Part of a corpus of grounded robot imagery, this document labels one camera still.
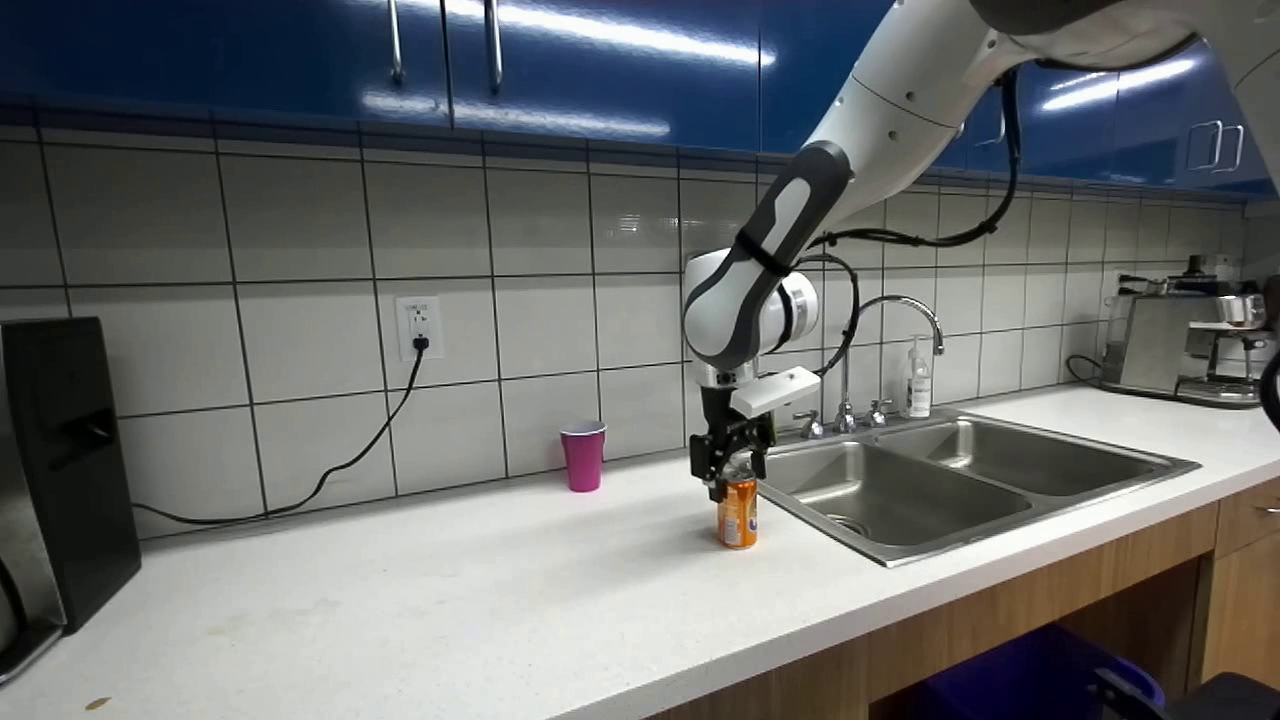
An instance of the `wall socket cover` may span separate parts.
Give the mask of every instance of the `wall socket cover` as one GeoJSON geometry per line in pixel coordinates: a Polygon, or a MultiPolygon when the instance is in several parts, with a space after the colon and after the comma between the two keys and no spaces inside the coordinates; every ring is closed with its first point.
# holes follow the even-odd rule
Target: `wall socket cover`
{"type": "Polygon", "coordinates": [[[398,324],[401,324],[401,355],[412,366],[412,341],[430,337],[434,347],[425,366],[450,355],[450,333],[444,333],[444,308],[441,296],[401,296],[398,301],[398,324]]]}

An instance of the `white countertop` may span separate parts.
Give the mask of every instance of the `white countertop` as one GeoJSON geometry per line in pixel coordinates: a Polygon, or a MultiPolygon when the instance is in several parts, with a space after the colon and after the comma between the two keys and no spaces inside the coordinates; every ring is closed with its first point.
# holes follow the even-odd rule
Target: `white countertop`
{"type": "Polygon", "coordinates": [[[685,459],[176,540],[0,718],[650,718],[1280,475],[1264,411],[1089,389],[978,411],[1205,468],[905,567],[772,504],[726,553],[685,459]]]}

